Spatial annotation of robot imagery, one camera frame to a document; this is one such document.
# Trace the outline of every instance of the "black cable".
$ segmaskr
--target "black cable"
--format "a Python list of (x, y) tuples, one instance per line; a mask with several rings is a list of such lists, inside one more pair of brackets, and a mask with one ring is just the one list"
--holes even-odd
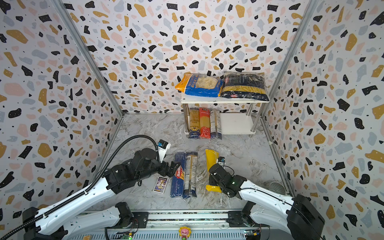
[[(276, 198), (277, 200), (279, 200), (279, 201), (282, 201), (282, 202), (284, 202), (283, 200), (281, 200), (280, 198), (278, 198), (278, 197), (275, 197), (275, 196), (273, 196), (273, 195), (271, 195), (271, 194), (269, 194), (269, 193), (266, 193), (266, 192), (264, 192), (264, 191), (261, 191), (261, 190), (258, 190), (258, 189), (255, 189), (255, 188), (252, 188), (252, 187), (247, 187), (247, 188), (243, 188), (243, 189), (241, 189), (241, 190), (245, 190), (245, 189), (252, 189), (252, 190), (255, 190), (255, 191), (259, 191), (259, 192), (262, 192), (262, 193), (264, 193), (264, 194), (266, 194), (266, 195), (269, 195), (269, 196), (271, 196), (271, 197), (273, 197), (273, 198)], [(303, 216), (303, 217), (305, 217), (305, 219), (308, 221), (308, 223), (310, 224), (310, 226), (311, 226), (311, 228), (313, 228), (313, 230), (316, 232), (316, 234), (317, 235), (319, 235), (319, 237), (322, 239), (322, 240), (324, 240), (323, 238), (322, 238), (322, 236), (319, 234), (319, 233), (317, 233), (317, 231), (316, 231), (316, 229), (312, 226), (312, 223), (308, 220), (308, 218), (300, 211), (300, 210), (298, 210), (296, 207), (294, 207), (292, 204), (289, 204), (289, 203), (287, 203), (287, 202), (284, 202), (285, 204), (288, 204), (289, 206), (291, 206), (291, 207), (293, 207), (294, 209), (296, 209), (296, 211), (298, 211), (299, 213), (301, 213), (301, 215)]]
[(0, 238), (0, 240), (6, 240), (8, 239), (10, 236), (12, 236), (13, 234), (17, 233), (18, 231), (20, 231), (21, 229), (25, 228), (25, 227), (28, 227), (29, 225), (37, 222), (38, 220), (42, 219), (44, 216), (47, 217), (48, 215), (50, 215), (51, 213), (53, 213), (54, 211), (62, 208), (63, 206), (67, 205), (68, 203), (72, 202), (73, 200), (76, 200), (77, 198), (85, 195), (85, 192), (89, 192), (95, 185), (96, 183), (104, 176), (104, 172), (105, 170), (107, 169), (107, 167), (109, 166), (109, 164), (112, 162), (113, 158), (116, 156), (116, 154), (120, 151), (120, 149), (125, 145), (127, 144), (129, 141), (135, 139), (135, 138), (139, 138), (139, 137), (143, 137), (143, 138), (146, 138), (148, 140), (150, 140), (153, 145), (155, 146), (155, 150), (156, 150), (156, 159), (158, 161), (160, 161), (160, 156), (159, 156), (159, 148), (157, 147), (157, 144), (156, 142), (149, 136), (147, 135), (135, 135), (135, 136), (132, 136), (126, 140), (124, 140), (124, 142), (122, 142), (118, 147), (117, 149), (112, 153), (112, 155), (109, 157), (108, 161), (105, 163), (104, 167), (102, 168), (102, 170), (99, 172), (99, 174), (97, 175), (95, 181), (93, 181), (88, 187), (86, 190), (76, 194), (75, 196), (71, 197), (70, 199), (62, 202), (61, 204), (55, 206), (54, 208), (46, 211), (45, 213), (29, 220), (28, 222), (18, 226), (17, 228), (11, 230), (9, 233), (5, 234), (2, 238)]
[(104, 235), (105, 235), (105, 239), (109, 240), (108, 232), (107, 232), (107, 228), (106, 227), (104, 228)]
[(232, 171), (233, 171), (233, 174), (231, 174), (231, 176), (235, 175), (235, 170), (233, 168), (231, 168), (230, 166), (227, 166), (227, 165), (224, 165), (223, 167), (228, 167), (230, 168)]
[(135, 220), (137, 221), (137, 229), (133, 234), (137, 233), (137, 231), (139, 230), (139, 220), (137, 220), (137, 219), (135, 219)]
[(268, 226), (268, 238), (266, 239), (266, 240), (268, 240), (269, 239), (269, 236), (271, 235), (271, 226)]

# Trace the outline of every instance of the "plastic bag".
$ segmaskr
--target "plastic bag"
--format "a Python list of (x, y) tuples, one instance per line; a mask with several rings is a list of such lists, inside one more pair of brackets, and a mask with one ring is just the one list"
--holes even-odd
[(180, 166), (172, 177), (172, 185), (170, 190), (170, 197), (183, 197), (188, 198), (188, 195), (184, 195), (184, 179), (185, 179), (185, 165), (187, 162), (187, 153), (177, 152), (175, 154), (175, 161), (180, 162)]
[(200, 138), (200, 117), (197, 108), (189, 109), (189, 138)]
[(175, 88), (187, 95), (218, 97), (223, 80), (207, 75), (184, 73), (184, 77)]
[(209, 119), (209, 109), (199, 108), (199, 116), (200, 116), (200, 138), (211, 138), (210, 131), (210, 119)]
[(211, 110), (209, 119), (211, 125), (211, 139), (219, 138), (222, 140), (220, 111), (216, 109)]
[(197, 152), (187, 152), (187, 164), (185, 167), (184, 195), (197, 197), (196, 167), (197, 167)]
[[(219, 153), (216, 152), (215, 150), (212, 149), (206, 149), (205, 150), (205, 155), (207, 157), (207, 171), (209, 172), (209, 169), (217, 163), (217, 159), (219, 157)], [(212, 192), (221, 192), (221, 189), (219, 186), (213, 186), (213, 185), (206, 185), (205, 189), (207, 191), (212, 191)]]
[(256, 73), (225, 72), (220, 97), (269, 101), (264, 77)]

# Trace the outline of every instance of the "bag of pasta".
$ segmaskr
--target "bag of pasta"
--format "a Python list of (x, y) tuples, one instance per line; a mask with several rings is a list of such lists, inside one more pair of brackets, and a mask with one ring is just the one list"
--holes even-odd
[(264, 76), (256, 73), (225, 72), (220, 97), (269, 101)]
[(223, 80), (207, 75), (184, 73), (184, 77), (175, 88), (187, 95), (218, 97)]

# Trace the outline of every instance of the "toy figure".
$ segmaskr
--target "toy figure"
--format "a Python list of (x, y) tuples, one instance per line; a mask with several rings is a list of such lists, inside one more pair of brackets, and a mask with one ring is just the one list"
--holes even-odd
[(181, 236), (182, 240), (187, 240), (191, 235), (191, 229), (188, 227), (181, 227), (179, 229), (179, 235)]

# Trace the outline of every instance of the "marble floor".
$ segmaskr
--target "marble floor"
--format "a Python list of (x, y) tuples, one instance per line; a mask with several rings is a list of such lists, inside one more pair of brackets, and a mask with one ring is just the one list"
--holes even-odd
[[(160, 139), (172, 144), (164, 161), (174, 160), (176, 152), (197, 151), (197, 197), (188, 199), (171, 198), (171, 182), (166, 186), (164, 194), (153, 192), (158, 174), (144, 179), (142, 185), (126, 189), (111, 198), (96, 205), (91, 210), (103, 210), (118, 202), (127, 202), (132, 210), (159, 210), (159, 209), (241, 209), (246, 201), (238, 198), (228, 198), (218, 192), (208, 192), (205, 149), (214, 149), (220, 156), (225, 157), (225, 164), (234, 169), (235, 175), (241, 175), (252, 182), (268, 187), (269, 183), (281, 183), (271, 150), (269, 148), (263, 128), (259, 123), (256, 134), (223, 135), (222, 140), (217, 139), (188, 139), (184, 134), (183, 115), (170, 114), (138, 114), (125, 115), (124, 122), (116, 136), (109, 155), (127, 138), (145, 134), (156, 142)], [(110, 166), (120, 164), (133, 157), (135, 151), (143, 148), (154, 148), (153, 144), (144, 138), (134, 139), (126, 144), (116, 155)]]

